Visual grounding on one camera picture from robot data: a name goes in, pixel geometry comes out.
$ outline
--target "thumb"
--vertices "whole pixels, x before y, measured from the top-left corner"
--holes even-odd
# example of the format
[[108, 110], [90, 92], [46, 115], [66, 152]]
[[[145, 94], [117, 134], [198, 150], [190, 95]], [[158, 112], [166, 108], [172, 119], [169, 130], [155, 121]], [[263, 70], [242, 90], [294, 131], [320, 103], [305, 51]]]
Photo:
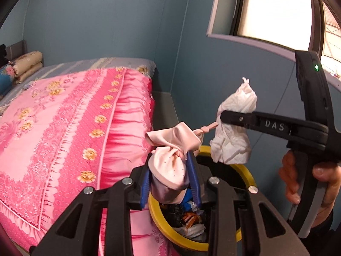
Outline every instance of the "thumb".
[[323, 207], [333, 205], [340, 190], [341, 167], [333, 162], [319, 163], [313, 168], [313, 176], [321, 182], [328, 182]]

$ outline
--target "hand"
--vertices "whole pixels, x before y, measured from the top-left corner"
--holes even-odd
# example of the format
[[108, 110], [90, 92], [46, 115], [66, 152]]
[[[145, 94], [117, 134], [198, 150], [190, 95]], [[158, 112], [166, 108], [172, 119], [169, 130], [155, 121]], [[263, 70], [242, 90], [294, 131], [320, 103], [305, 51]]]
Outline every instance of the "hand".
[[[298, 195], [299, 184], [297, 182], [297, 170], [295, 167], [295, 156], [292, 151], [288, 151], [282, 160], [283, 167], [279, 170], [279, 176], [286, 183], [285, 196], [294, 204], [300, 203]], [[338, 196], [341, 186], [341, 167], [333, 162], [323, 162], [313, 167], [313, 176], [321, 181], [328, 182], [326, 194], [321, 208], [312, 227], [324, 222], [334, 207], [335, 199]]]

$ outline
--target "yellow trash can rim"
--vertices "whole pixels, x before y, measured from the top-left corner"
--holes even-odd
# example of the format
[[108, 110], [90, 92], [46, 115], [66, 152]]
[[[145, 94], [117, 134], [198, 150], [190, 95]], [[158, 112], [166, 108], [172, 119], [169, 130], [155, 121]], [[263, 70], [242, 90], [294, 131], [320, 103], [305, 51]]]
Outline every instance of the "yellow trash can rim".
[[[200, 147], [200, 156], [211, 156], [211, 147], [202, 145]], [[246, 187], [256, 186], [256, 182], [252, 177], [250, 171], [243, 164], [231, 164], [230, 165], [238, 174], [242, 177]], [[162, 232], [162, 234], [169, 239], [172, 243], [178, 245], [179, 247], [193, 250], [193, 251], [208, 251], [208, 243], [199, 243], [187, 239], [177, 233], [166, 221], [165, 217], [160, 208], [159, 202], [149, 194], [148, 206], [151, 217], [158, 227], [158, 229]], [[241, 240], [241, 229], [239, 228], [236, 232], [236, 240], [239, 242]]]

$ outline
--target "beige pillow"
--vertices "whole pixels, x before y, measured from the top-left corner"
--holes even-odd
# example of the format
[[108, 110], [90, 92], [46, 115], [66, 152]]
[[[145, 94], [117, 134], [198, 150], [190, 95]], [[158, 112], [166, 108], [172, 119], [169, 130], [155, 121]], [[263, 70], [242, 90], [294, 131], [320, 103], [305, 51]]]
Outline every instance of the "beige pillow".
[[36, 64], [35, 66], [33, 66], [32, 68], [28, 69], [28, 71], [26, 71], [25, 73], [21, 74], [20, 76], [18, 76], [15, 80], [15, 83], [22, 83], [23, 81], [25, 81], [29, 76], [31, 76], [32, 74], [36, 73], [40, 68], [43, 67], [43, 64], [40, 62], [38, 64]]
[[12, 65], [16, 77], [25, 73], [26, 71], [28, 71], [28, 69], [32, 68], [37, 63], [40, 63], [42, 59], [43, 54], [38, 51], [27, 53], [15, 59]]

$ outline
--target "bed headboard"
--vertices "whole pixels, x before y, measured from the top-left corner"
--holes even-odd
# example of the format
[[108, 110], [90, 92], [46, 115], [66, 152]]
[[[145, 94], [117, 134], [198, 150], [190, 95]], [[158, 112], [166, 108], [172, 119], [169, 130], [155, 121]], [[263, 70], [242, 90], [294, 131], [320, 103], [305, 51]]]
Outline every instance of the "bed headboard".
[[22, 40], [11, 46], [6, 47], [6, 52], [7, 52], [6, 59], [8, 59], [9, 61], [12, 61], [17, 57], [26, 54], [27, 53], [26, 41]]

